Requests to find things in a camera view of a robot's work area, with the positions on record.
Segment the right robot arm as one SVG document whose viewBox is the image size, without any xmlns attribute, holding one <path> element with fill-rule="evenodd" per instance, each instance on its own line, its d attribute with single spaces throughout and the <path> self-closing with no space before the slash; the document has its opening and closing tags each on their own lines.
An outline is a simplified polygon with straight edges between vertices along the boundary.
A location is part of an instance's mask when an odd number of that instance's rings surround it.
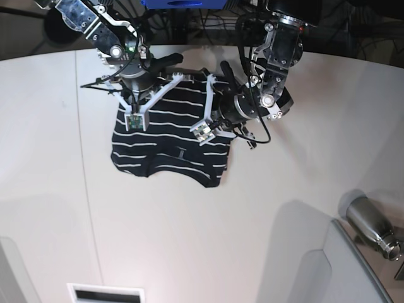
<svg viewBox="0 0 404 303">
<path fill-rule="evenodd" d="M 53 9 L 64 25 L 82 34 L 97 50 L 104 64 L 115 72 L 85 84 L 83 88 L 117 81 L 140 93 L 151 89 L 157 76 L 179 64 L 178 53 L 155 58 L 150 51 L 153 32 L 141 16 L 134 18 L 121 1 L 37 1 L 41 9 Z"/>
</svg>

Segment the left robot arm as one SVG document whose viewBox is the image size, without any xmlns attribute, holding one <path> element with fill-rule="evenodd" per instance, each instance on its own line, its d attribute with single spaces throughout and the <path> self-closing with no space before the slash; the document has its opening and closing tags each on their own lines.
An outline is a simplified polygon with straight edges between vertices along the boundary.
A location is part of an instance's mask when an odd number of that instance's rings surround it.
<svg viewBox="0 0 404 303">
<path fill-rule="evenodd" d="M 232 124 L 259 117 L 275 121 L 290 110 L 288 72 L 302 57 L 304 27 L 317 26 L 321 10 L 321 1 L 258 1 L 238 17 L 236 46 L 247 82 L 238 84 L 228 62 L 221 63 L 230 85 L 219 105 L 224 119 Z"/>
</svg>

